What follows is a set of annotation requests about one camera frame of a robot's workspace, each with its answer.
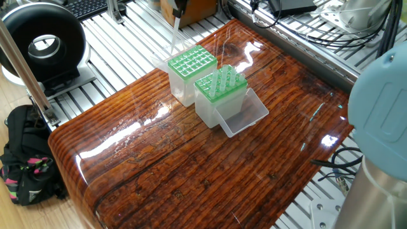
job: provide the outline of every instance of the glossy wooden tabletop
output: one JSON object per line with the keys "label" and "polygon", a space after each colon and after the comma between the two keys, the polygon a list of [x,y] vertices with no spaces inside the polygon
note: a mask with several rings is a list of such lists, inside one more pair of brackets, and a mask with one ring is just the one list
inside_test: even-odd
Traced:
{"label": "glossy wooden tabletop", "polygon": [[200,44],[246,74],[270,114],[233,138],[154,70],[50,137],[96,228],[269,228],[349,134],[348,96],[237,20]]}

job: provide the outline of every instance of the wooden floor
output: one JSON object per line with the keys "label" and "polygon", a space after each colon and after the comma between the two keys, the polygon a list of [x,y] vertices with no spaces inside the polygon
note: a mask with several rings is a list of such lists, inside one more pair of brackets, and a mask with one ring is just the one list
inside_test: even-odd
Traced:
{"label": "wooden floor", "polygon": [[[8,142],[8,129],[4,119],[13,108],[30,103],[25,89],[10,83],[0,73],[0,154],[3,154],[3,146]],[[0,181],[0,228],[80,229],[83,227],[69,198],[66,200],[52,198],[37,205],[21,207],[11,203],[7,187]]]}

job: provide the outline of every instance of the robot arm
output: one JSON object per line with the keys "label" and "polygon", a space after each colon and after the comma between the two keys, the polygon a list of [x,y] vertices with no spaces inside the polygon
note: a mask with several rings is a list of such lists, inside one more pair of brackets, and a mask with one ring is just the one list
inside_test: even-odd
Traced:
{"label": "robot arm", "polygon": [[185,14],[186,4],[188,3],[188,0],[168,0],[168,2],[174,9],[172,14],[175,17],[180,18]]}

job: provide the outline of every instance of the black keyboard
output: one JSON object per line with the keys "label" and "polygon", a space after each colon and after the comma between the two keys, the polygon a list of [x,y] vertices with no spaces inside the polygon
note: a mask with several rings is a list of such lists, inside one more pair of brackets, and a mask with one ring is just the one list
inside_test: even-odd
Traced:
{"label": "black keyboard", "polygon": [[107,10],[106,0],[69,0],[65,5],[78,20],[85,20]]}

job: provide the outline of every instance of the green pipette tip rack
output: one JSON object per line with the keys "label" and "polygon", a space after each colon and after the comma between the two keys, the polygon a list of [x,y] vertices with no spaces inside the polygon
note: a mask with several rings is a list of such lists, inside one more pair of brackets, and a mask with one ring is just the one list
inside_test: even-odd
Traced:
{"label": "green pipette tip rack", "polygon": [[168,62],[168,66],[183,80],[192,78],[213,64],[217,64],[216,57],[200,45]]}
{"label": "green pipette tip rack", "polygon": [[214,96],[210,96],[210,88],[212,85],[212,78],[213,78],[213,73],[200,78],[199,80],[196,80],[195,86],[201,91],[206,98],[211,103],[217,102],[218,100],[225,98],[226,96],[232,94],[233,92],[236,92],[237,90],[241,88],[247,88],[247,80],[242,77],[240,73],[237,73],[235,75],[235,84],[233,86],[230,85],[230,76],[232,74],[232,66],[228,66],[228,74],[226,78],[226,86],[223,91],[221,91],[221,76],[223,74],[223,68],[220,68],[217,70],[217,82],[216,82],[216,91]]}

